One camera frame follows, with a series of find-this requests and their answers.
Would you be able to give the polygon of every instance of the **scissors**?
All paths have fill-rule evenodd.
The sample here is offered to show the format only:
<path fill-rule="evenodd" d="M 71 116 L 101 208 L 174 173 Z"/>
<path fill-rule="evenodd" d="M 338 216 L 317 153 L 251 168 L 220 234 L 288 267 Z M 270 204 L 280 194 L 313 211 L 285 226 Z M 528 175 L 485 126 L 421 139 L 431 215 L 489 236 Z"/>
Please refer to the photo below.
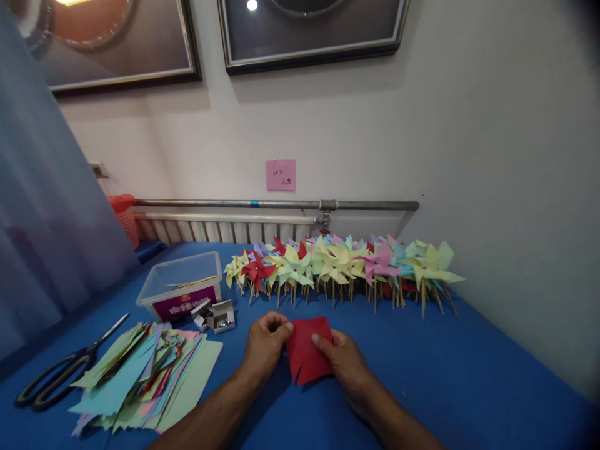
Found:
<path fill-rule="evenodd" d="M 31 406 L 31 409 L 34 411 L 40 412 L 45 411 L 48 408 L 54 406 L 59 401 L 64 399 L 67 395 L 71 393 L 74 386 L 67 386 L 61 392 L 49 398 L 50 395 L 56 391 L 60 386 L 67 381 L 77 369 L 79 369 L 84 364 L 86 365 L 84 370 L 82 370 L 77 378 L 73 380 L 73 382 L 77 381 L 79 378 L 83 376 L 83 374 L 90 370 L 94 364 L 96 363 L 96 355 L 98 354 L 98 347 L 102 344 L 108 337 L 114 333 L 114 331 L 129 317 L 129 314 L 125 314 L 119 321 L 111 326 L 107 332 L 105 332 L 96 342 L 91 344 L 88 348 L 82 348 L 81 350 L 71 353 L 69 356 L 62 358 L 55 365 L 50 367 L 44 373 L 42 373 L 39 377 L 37 377 L 34 381 L 32 381 L 23 392 L 14 400 L 15 406 L 19 408 L 26 408 Z M 52 376 L 42 387 L 40 387 L 36 392 L 32 393 L 32 391 L 36 388 L 36 386 L 41 383 L 47 376 L 49 376 L 52 372 L 54 372 L 60 366 L 64 366 L 61 370 L 59 370 L 56 374 Z"/>

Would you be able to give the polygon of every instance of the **blue tablecloth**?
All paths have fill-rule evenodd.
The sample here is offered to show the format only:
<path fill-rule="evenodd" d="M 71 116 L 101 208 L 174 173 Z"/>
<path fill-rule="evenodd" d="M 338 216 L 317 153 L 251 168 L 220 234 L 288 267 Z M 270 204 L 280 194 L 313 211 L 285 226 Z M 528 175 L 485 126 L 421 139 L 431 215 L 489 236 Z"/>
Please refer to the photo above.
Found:
<path fill-rule="evenodd" d="M 185 243 L 170 247 L 152 264 L 193 254 L 217 251 L 224 267 L 240 245 Z M 67 412 L 81 397 L 75 391 L 52 409 L 35 413 L 17 409 L 13 399 L 24 385 L 59 358 L 87 346 L 125 313 L 131 317 L 105 342 L 138 321 L 151 320 L 135 300 L 151 269 L 140 267 L 96 304 L 75 314 L 56 338 L 40 339 L 38 351 L 17 373 L 0 385 L 2 448 L 35 449 L 142 449 L 158 435 L 131 430 L 111 436 L 92 429 L 81 440 L 70 437 L 77 416 Z M 224 347 L 202 398 L 226 380 L 242 360 L 252 322 L 276 307 L 276 301 L 239 297 L 223 280 L 224 299 L 232 298 L 237 328 L 209 339 Z M 449 309 L 408 302 L 405 310 L 392 311 L 381 302 L 377 316 L 364 296 L 353 304 L 332 309 L 331 301 L 312 293 L 310 302 L 294 310 L 284 302 L 280 312 L 290 320 L 327 316 L 332 328 L 350 334 L 358 343 L 375 375 L 399 402 L 449 449 L 564 449 L 583 448 L 598 410 L 506 337 L 464 301 L 455 300 L 460 317 Z M 179 328 L 194 329 L 191 321 Z M 291 382 L 288 361 L 282 358 L 271 382 L 250 410 L 232 448 L 332 449 L 377 448 L 376 438 L 348 408 L 334 378 L 310 386 Z"/>

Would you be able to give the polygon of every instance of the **red plastic basket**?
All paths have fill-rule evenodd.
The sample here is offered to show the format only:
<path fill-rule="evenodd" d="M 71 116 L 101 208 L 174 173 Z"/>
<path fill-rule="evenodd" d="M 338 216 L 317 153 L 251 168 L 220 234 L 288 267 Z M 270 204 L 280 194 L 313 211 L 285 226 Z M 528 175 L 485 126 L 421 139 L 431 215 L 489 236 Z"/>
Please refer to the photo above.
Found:
<path fill-rule="evenodd" d="M 130 194 L 108 196 L 108 201 L 111 203 L 112 209 L 117 215 L 117 219 L 119 219 L 119 223 L 131 241 L 133 249 L 137 249 L 139 247 L 139 236 L 136 221 L 133 217 L 133 204 L 136 202 L 135 197 Z"/>

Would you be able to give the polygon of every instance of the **metal pipe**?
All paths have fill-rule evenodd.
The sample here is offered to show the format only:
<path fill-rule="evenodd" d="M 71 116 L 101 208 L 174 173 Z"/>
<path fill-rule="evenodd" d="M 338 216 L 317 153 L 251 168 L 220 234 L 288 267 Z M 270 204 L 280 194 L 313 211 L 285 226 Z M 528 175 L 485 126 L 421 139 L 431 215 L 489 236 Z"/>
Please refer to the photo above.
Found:
<path fill-rule="evenodd" d="M 287 200 L 160 200 L 138 199 L 136 206 L 194 206 L 205 208 L 285 208 L 285 209 L 320 209 L 335 211 L 340 209 L 416 211 L 417 201 L 287 201 Z"/>
<path fill-rule="evenodd" d="M 337 209 L 381 209 L 386 211 L 416 211 L 417 201 L 338 201 Z"/>
<path fill-rule="evenodd" d="M 136 220 L 172 220 L 185 222 L 274 223 L 312 225 L 316 217 L 309 216 L 250 216 L 237 214 L 183 214 L 180 212 L 136 212 Z"/>

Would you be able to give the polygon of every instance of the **framed picture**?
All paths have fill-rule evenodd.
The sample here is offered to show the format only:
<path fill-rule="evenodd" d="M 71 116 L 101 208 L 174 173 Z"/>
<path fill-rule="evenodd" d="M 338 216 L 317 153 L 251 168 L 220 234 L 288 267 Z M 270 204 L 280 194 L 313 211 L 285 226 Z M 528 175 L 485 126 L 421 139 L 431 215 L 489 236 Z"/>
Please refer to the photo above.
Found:
<path fill-rule="evenodd" d="M 200 80 L 188 0 L 6 0 L 55 96 Z"/>
<path fill-rule="evenodd" d="M 229 75 L 394 54 L 409 0 L 217 0 Z"/>

